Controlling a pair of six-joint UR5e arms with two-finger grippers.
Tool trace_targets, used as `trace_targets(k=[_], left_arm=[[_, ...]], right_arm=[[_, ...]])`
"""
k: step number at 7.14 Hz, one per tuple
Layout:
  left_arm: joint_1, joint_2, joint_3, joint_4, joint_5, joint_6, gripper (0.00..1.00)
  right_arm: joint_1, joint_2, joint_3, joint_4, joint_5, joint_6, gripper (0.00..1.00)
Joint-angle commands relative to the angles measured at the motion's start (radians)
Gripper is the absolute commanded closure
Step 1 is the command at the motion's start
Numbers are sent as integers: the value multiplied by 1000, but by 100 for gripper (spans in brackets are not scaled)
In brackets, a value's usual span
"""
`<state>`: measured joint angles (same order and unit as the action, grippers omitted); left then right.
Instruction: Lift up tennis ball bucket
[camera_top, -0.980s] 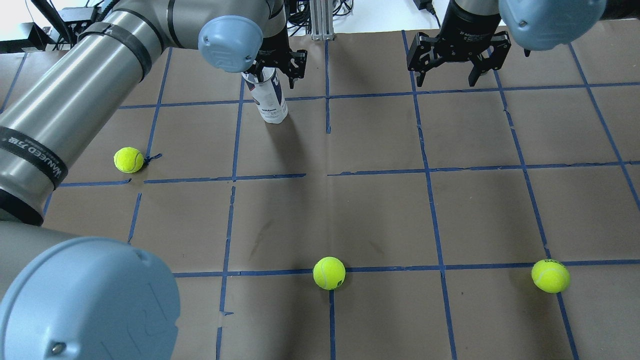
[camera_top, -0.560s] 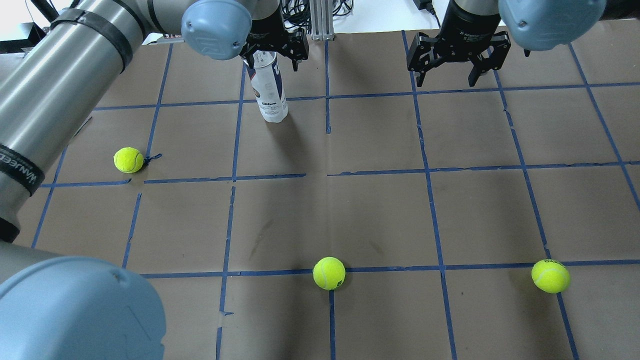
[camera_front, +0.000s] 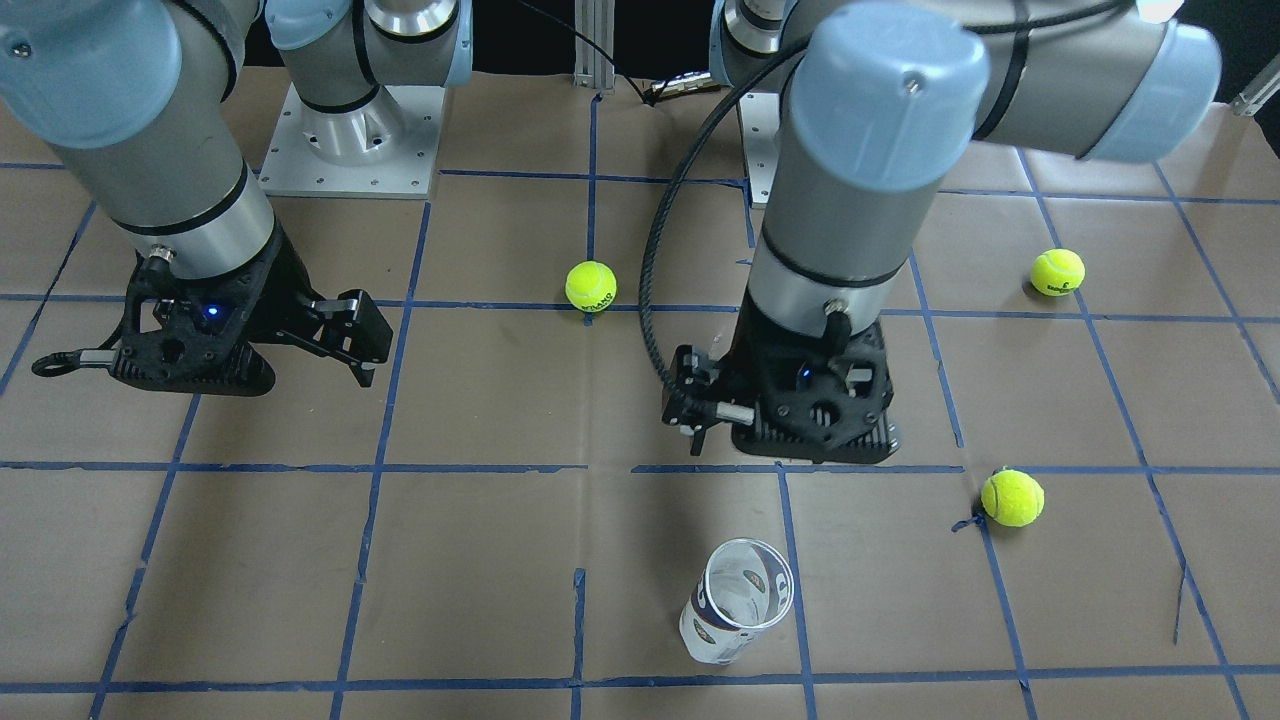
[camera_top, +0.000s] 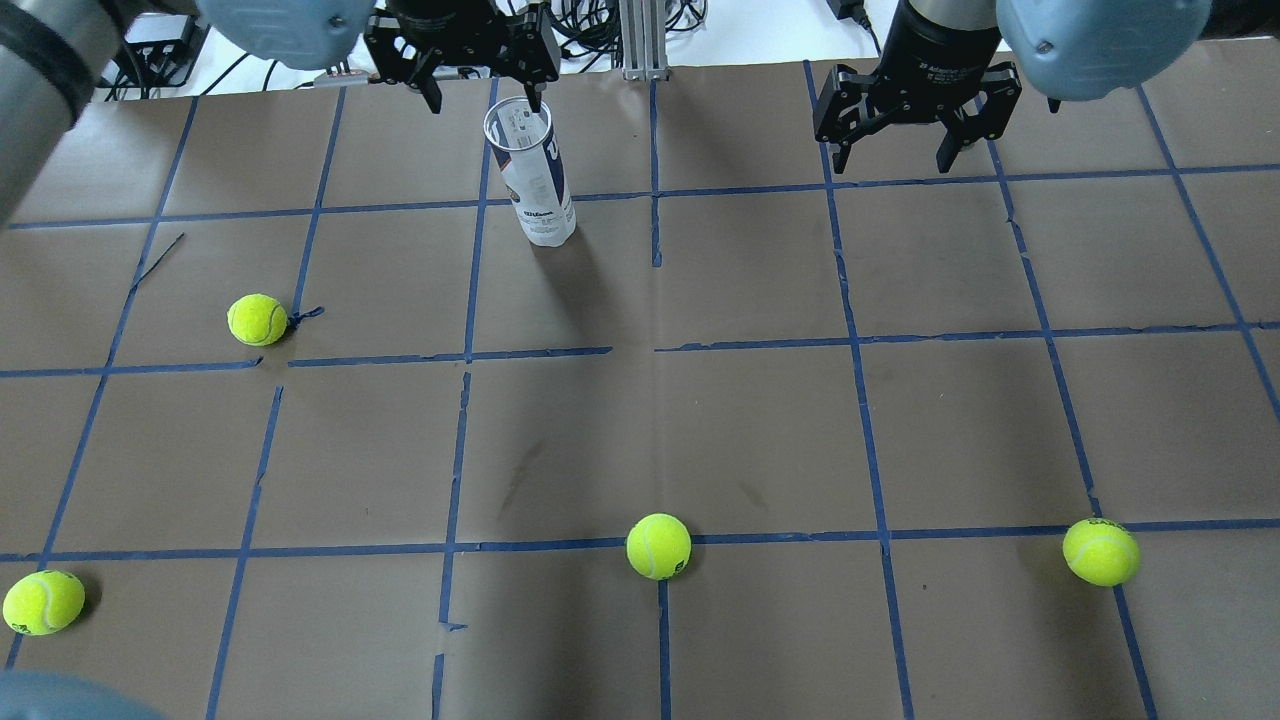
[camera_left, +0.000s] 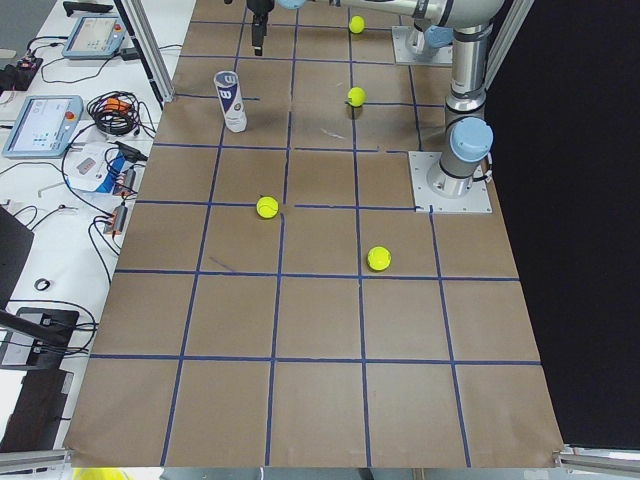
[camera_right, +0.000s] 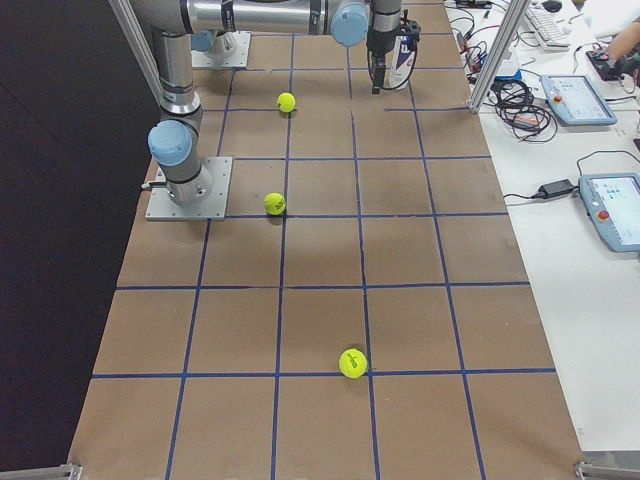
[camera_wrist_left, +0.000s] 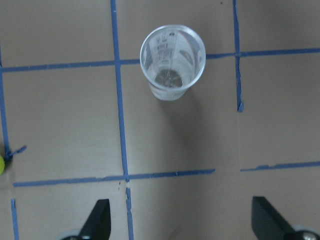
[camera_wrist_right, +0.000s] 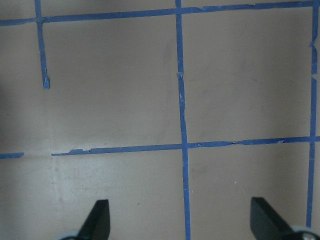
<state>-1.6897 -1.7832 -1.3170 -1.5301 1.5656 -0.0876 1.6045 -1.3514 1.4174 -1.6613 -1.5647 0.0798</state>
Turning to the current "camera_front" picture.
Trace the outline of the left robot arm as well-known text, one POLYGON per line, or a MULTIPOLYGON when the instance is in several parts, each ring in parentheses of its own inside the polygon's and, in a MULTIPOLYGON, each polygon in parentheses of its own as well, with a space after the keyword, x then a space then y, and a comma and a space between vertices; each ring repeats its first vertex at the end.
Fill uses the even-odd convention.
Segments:
POLYGON ((899 446, 879 314, 973 141, 1082 160, 1169 155, 1219 90, 1204 28, 1132 1, 721 1, 718 77, 780 96, 778 164, 733 342, 676 354, 664 420, 767 457, 899 446))

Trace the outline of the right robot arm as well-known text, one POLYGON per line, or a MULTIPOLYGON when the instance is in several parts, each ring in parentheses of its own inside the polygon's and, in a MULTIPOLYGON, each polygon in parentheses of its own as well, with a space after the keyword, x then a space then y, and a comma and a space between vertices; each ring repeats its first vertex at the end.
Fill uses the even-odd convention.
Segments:
POLYGON ((317 190, 426 191, 433 114, 397 88, 444 88, 474 68, 470 1, 5 1, 3 104, 42 140, 131 242, 122 318, 97 347, 32 373, 102 369, 145 391, 256 397, 275 373, 260 345, 347 366, 362 387, 393 329, 374 299, 311 284, 221 104, 252 23, 265 19, 300 108, 317 190))

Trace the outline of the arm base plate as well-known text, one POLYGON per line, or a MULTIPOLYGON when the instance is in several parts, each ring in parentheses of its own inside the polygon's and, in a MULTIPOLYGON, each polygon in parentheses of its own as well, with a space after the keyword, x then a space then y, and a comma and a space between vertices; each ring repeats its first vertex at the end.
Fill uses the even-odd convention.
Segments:
POLYGON ((428 200, 447 96, 390 86, 364 108, 326 114, 289 88, 259 184, 273 197, 428 200))
POLYGON ((736 109, 748 192, 751 206, 763 210, 771 201, 780 160, 781 96, 750 92, 739 100, 736 109))

